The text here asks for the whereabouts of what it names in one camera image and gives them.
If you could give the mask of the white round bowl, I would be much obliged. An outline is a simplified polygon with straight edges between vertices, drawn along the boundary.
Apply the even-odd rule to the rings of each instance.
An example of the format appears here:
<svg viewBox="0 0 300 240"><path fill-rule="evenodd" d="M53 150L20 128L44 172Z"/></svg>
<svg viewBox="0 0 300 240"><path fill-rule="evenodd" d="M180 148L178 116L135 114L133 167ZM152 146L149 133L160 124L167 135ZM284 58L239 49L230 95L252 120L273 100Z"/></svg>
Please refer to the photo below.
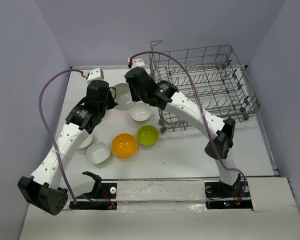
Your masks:
<svg viewBox="0 0 300 240"><path fill-rule="evenodd" d="M129 115L134 121L144 122L151 117L152 108L143 102L138 102L129 110Z"/></svg>
<svg viewBox="0 0 300 240"><path fill-rule="evenodd" d="M132 100L129 85L127 83L119 83L111 89L111 93L115 96L114 101L117 105L114 107L117 110L127 111L136 103Z"/></svg>

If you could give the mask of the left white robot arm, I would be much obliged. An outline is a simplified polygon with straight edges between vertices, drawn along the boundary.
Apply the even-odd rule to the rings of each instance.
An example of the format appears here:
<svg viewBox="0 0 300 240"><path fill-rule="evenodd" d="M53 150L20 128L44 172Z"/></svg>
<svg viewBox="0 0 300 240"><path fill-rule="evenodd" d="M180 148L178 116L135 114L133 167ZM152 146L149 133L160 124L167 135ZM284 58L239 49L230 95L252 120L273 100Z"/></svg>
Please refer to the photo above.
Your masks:
<svg viewBox="0 0 300 240"><path fill-rule="evenodd" d="M26 202L52 216L62 211L68 196L74 195L65 169L80 145L101 123L106 111L116 105L106 81L93 80L88 84L86 96L70 111L42 163L29 177L19 179L17 186Z"/></svg>

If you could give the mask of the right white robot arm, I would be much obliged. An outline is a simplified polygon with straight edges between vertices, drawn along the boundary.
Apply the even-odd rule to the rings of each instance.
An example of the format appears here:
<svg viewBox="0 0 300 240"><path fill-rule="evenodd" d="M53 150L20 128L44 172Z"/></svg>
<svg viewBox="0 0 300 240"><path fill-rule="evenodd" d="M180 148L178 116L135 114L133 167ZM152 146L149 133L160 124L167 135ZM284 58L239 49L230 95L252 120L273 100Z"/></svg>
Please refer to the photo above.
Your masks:
<svg viewBox="0 0 300 240"><path fill-rule="evenodd" d="M223 119L204 110L169 81L155 82L142 67L132 68L124 77L133 101L142 101L181 118L208 139L204 151L215 160L219 171L218 194L230 198L244 192L240 188L243 174L236 167L231 153L236 126L234 119Z"/></svg>

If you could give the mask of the white bowl under arm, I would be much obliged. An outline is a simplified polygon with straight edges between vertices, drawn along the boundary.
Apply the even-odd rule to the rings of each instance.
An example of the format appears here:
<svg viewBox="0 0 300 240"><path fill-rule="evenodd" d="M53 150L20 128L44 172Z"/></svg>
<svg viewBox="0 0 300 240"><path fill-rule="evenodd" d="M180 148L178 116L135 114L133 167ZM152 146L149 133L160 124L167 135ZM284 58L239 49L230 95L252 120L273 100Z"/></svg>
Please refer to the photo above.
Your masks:
<svg viewBox="0 0 300 240"><path fill-rule="evenodd" d="M88 147L90 144L91 144L91 142L93 141L93 135L92 134L90 134L82 143L81 143L81 145L78 147L79 149L84 149L84 148L86 148L86 147Z"/></svg>

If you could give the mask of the green round bowl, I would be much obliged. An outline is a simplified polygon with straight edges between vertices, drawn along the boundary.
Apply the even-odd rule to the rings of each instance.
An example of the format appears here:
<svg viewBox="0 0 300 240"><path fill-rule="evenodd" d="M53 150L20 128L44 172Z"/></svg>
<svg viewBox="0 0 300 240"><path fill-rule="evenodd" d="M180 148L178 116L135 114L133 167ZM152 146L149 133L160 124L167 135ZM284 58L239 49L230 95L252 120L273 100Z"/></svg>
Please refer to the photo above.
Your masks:
<svg viewBox="0 0 300 240"><path fill-rule="evenodd" d="M143 146L153 146L159 139L159 131L152 125L144 125L138 129L136 138Z"/></svg>

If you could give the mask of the yellow round bowl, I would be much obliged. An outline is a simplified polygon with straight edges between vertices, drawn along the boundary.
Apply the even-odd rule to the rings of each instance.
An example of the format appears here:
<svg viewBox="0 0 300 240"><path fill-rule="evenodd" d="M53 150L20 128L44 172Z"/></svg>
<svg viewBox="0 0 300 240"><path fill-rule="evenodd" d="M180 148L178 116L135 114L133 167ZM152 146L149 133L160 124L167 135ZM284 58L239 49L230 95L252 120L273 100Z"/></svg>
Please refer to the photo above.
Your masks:
<svg viewBox="0 0 300 240"><path fill-rule="evenodd" d="M138 143L136 138L128 133L117 135L111 143L111 150L116 157L129 158L137 150Z"/></svg>

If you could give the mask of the white square bowl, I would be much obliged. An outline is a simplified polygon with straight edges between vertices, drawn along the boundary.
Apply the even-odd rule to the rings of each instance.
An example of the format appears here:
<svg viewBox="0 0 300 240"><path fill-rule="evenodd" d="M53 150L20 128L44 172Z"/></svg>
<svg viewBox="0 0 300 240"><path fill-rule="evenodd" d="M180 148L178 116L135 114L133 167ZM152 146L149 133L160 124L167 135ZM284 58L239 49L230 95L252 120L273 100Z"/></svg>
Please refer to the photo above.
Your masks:
<svg viewBox="0 0 300 240"><path fill-rule="evenodd" d="M94 165L98 165L107 160L110 154L110 149L104 142L94 143L86 150L89 161Z"/></svg>

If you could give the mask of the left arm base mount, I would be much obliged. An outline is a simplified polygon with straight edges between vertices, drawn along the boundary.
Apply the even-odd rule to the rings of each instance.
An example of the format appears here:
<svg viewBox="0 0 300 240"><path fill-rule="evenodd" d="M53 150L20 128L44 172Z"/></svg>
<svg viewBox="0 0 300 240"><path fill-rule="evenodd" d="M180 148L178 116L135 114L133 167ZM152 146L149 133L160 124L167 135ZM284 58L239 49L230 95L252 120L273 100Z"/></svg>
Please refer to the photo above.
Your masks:
<svg viewBox="0 0 300 240"><path fill-rule="evenodd" d="M70 210L116 210L118 183L115 181L104 181L102 178L90 171L72 180L76 201L68 200L65 209Z"/></svg>

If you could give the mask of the metal front rail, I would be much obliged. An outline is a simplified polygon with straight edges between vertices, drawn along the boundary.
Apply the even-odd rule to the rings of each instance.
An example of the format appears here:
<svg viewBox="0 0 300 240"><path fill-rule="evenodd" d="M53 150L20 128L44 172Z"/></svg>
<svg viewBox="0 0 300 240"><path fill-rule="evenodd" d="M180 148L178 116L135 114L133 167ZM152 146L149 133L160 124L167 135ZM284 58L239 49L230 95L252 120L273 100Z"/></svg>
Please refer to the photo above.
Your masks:
<svg viewBox="0 0 300 240"><path fill-rule="evenodd" d="M148 177L148 178L102 178L103 181L214 181L220 177Z"/></svg>

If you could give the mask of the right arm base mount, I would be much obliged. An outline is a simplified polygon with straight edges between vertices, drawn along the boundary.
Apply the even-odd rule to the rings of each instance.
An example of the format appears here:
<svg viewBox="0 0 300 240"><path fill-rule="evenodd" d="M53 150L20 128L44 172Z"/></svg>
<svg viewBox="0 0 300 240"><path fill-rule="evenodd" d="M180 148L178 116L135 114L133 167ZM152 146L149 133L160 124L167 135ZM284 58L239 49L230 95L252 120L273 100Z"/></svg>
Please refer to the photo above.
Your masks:
<svg viewBox="0 0 300 240"><path fill-rule="evenodd" d="M204 183L205 206L208 210L253 209L248 183L241 181L236 190L220 181Z"/></svg>

